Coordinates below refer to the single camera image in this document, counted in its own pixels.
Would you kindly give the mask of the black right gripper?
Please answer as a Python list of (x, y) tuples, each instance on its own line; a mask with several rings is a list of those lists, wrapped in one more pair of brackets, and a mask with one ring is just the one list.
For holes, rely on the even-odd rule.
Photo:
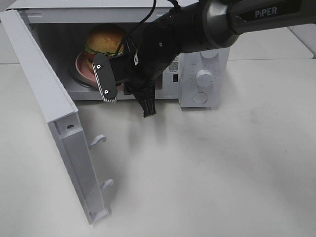
[(163, 72), (161, 49), (137, 49), (110, 58), (117, 82), (122, 81), (143, 109), (143, 117), (155, 115), (156, 79)]

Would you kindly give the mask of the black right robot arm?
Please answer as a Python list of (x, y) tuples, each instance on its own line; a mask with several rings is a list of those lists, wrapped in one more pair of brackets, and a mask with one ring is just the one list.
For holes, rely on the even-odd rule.
[(118, 61), (124, 85), (143, 109), (156, 113), (155, 80), (181, 53), (232, 46), (243, 33), (314, 23), (313, 0), (200, 0), (149, 23), (139, 45)]

